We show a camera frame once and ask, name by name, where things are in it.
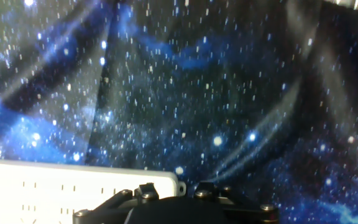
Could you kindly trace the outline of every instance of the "white light spot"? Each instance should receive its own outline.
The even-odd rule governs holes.
[[[104,63],[106,63],[106,61],[105,61],[104,57],[101,57],[101,58],[100,58],[100,64],[101,64],[101,65],[104,65]]]
[[[78,153],[76,153],[76,154],[74,154],[73,158],[75,161],[78,161],[78,160],[80,160],[80,155]]]
[[[177,167],[175,169],[175,173],[177,173],[177,175],[182,175],[183,174],[183,168],[182,167]]]
[[[26,6],[32,6],[34,4],[34,0],[24,0],[24,4]]]
[[[34,134],[32,135],[32,137],[33,137],[35,140],[39,140],[39,139],[41,138],[40,134],[38,134],[38,133],[34,133]]]
[[[255,138],[256,138],[256,135],[255,135],[255,134],[251,134],[251,135],[249,136],[249,140],[251,140],[251,141],[255,141]]]
[[[222,144],[222,138],[217,136],[214,138],[214,145],[215,146],[220,146]]]
[[[327,184],[327,185],[331,185],[331,184],[332,184],[332,180],[331,180],[330,178],[327,178],[327,179],[326,179],[326,184]]]
[[[353,143],[354,142],[354,137],[353,136],[350,136],[348,139],[347,139],[348,143]]]
[[[107,47],[107,42],[106,41],[102,41],[102,49],[106,49]]]

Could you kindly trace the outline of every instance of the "white power strip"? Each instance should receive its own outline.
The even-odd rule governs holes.
[[[160,198],[186,191],[171,172],[0,160],[0,224],[71,224],[74,212],[148,182]]]

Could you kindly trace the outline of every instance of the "backdrop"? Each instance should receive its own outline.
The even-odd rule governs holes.
[[[175,172],[358,224],[358,11],[0,0],[0,159]]]

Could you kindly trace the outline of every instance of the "bolt head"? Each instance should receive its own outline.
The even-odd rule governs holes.
[[[265,211],[271,211],[274,209],[274,205],[265,204],[265,205],[261,205],[260,208]]]
[[[223,190],[226,191],[226,192],[229,192],[231,190],[231,187],[230,186],[224,186]]]
[[[131,191],[130,190],[122,190],[121,191],[121,193],[123,194],[123,195],[127,195],[127,194],[129,194]]]
[[[154,197],[155,197],[154,192],[145,192],[144,194],[142,194],[142,198],[144,198],[144,199],[150,199],[150,198],[154,198]]]
[[[197,198],[205,198],[205,197],[209,197],[212,194],[212,192],[207,191],[207,190],[199,190],[195,193],[195,196]]]
[[[90,211],[88,209],[84,209],[84,210],[80,210],[80,211],[76,212],[75,215],[78,217],[82,217],[82,216],[88,214],[89,212]]]

